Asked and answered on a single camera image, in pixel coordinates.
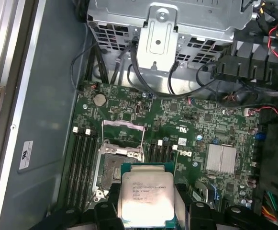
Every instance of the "metal vent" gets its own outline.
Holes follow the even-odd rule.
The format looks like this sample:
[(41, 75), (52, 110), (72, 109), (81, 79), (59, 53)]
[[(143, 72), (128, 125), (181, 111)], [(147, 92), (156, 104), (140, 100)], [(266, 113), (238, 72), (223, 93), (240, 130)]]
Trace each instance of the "metal vent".
[(192, 62), (197, 62), (197, 63), (201, 63), (201, 64), (206, 64), (207, 62), (212, 61), (213, 59), (215, 59), (214, 55), (210, 55), (210, 54), (203, 54), (203, 53), (198, 53), (195, 58), (192, 60)]
[(105, 46), (108, 49), (124, 50), (129, 44), (128, 28), (119, 25), (97, 25), (93, 23), (90, 27), (94, 31), (96, 40), (100, 46)]
[[(89, 26), (101, 48), (123, 51), (134, 36), (140, 36), (139, 27), (121, 26), (114, 24), (97, 24), (89, 22)], [(180, 34), (176, 49), (175, 60), (206, 64), (216, 60), (224, 42), (196, 38), (188, 34)]]
[(188, 61), (190, 57), (191, 57), (190, 55), (184, 55), (184, 54), (176, 55), (176, 59), (179, 61)]

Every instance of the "motherboard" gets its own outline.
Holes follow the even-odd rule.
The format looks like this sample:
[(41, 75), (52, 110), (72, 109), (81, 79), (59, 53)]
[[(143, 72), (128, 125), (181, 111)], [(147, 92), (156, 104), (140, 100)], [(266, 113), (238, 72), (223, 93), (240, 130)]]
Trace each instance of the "motherboard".
[(160, 100), (133, 88), (85, 82), (69, 135), (58, 206), (87, 209), (120, 183), (122, 163), (173, 162), (175, 183), (218, 211), (252, 205), (259, 115), (192, 98)]

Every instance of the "red wire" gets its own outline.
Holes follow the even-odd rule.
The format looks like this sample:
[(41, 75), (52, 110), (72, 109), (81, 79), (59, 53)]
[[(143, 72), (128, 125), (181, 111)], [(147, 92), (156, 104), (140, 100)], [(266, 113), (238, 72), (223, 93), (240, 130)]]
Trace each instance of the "red wire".
[(262, 211), (262, 214), (267, 217), (268, 219), (270, 219), (273, 222), (276, 222), (277, 220), (275, 218), (273, 218), (272, 216), (270, 216), (269, 214), (267, 214), (265, 211)]
[(271, 106), (264, 106), (261, 107), (260, 109), (255, 109), (255, 111), (260, 112), (262, 109), (272, 109), (278, 115), (278, 110)]
[(276, 57), (278, 57), (278, 53), (275, 51), (275, 50), (273, 50), (272, 48), (271, 48), (271, 34), (272, 34), (272, 32), (274, 31), (274, 30), (276, 30), (278, 28), (278, 24), (275, 26), (275, 27), (273, 27), (269, 32), (268, 32), (268, 42), (267, 42), (267, 47), (268, 47), (268, 49), (276, 56)]

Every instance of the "green circuit board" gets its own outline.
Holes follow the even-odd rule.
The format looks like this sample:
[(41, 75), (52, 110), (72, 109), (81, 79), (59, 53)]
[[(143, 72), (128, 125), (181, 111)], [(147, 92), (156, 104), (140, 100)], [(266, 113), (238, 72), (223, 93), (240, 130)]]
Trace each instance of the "green circuit board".
[[(243, 109), (217, 109), (217, 103), (195, 99), (159, 100), (150, 95), (142, 95), (136, 89), (116, 85), (85, 82), (85, 93), (79, 94), (73, 115), (72, 127), (79, 130), (90, 129), (95, 137), (90, 142), (95, 152), (102, 144), (103, 120), (123, 120), (144, 126), (143, 148), (145, 162), (173, 161), (175, 183), (185, 183), (189, 193), (195, 189), (195, 182), (201, 181), (215, 188), (217, 210), (226, 205), (240, 204), (245, 197), (252, 196), (252, 188), (246, 185), (252, 170), (252, 152), (255, 138), (249, 130), (257, 127), (259, 115), (245, 117)], [(104, 95), (105, 103), (95, 105), (95, 96)], [(137, 147), (141, 134), (126, 127), (105, 127), (104, 138), (121, 147)], [(90, 187), (95, 173), (95, 153), (87, 154), (85, 142), (70, 134), (58, 205), (63, 206), (71, 197), (78, 196), (73, 205), (84, 208), (90, 201)], [(233, 173), (206, 170), (208, 146), (224, 145), (236, 149)], [(165, 148), (165, 154), (157, 148)]]

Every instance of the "silver heatsink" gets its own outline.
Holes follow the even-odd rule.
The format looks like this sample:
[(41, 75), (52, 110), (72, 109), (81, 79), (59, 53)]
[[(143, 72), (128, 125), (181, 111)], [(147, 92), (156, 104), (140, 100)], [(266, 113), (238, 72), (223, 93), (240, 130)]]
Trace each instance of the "silver heatsink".
[(208, 145), (205, 169), (221, 173), (234, 173), (236, 148), (225, 145)]

